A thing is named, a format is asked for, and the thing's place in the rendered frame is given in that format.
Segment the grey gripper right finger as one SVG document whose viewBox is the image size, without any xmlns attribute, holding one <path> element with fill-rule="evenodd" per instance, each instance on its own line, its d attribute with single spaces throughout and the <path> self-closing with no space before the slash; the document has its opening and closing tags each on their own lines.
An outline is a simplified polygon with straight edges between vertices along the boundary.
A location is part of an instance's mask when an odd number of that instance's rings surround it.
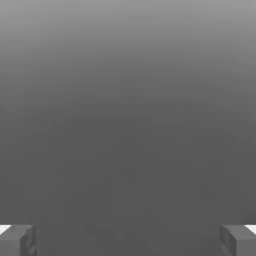
<svg viewBox="0 0 256 256">
<path fill-rule="evenodd" d="M 221 225 L 222 256 L 256 256 L 256 224 Z"/>
</svg>

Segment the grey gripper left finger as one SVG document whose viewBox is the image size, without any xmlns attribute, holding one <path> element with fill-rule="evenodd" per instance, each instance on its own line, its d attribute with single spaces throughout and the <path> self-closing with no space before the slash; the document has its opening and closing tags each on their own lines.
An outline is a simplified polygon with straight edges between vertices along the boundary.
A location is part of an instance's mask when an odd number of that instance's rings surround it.
<svg viewBox="0 0 256 256">
<path fill-rule="evenodd" d="M 0 224 L 0 256 L 38 256 L 36 226 Z"/>
</svg>

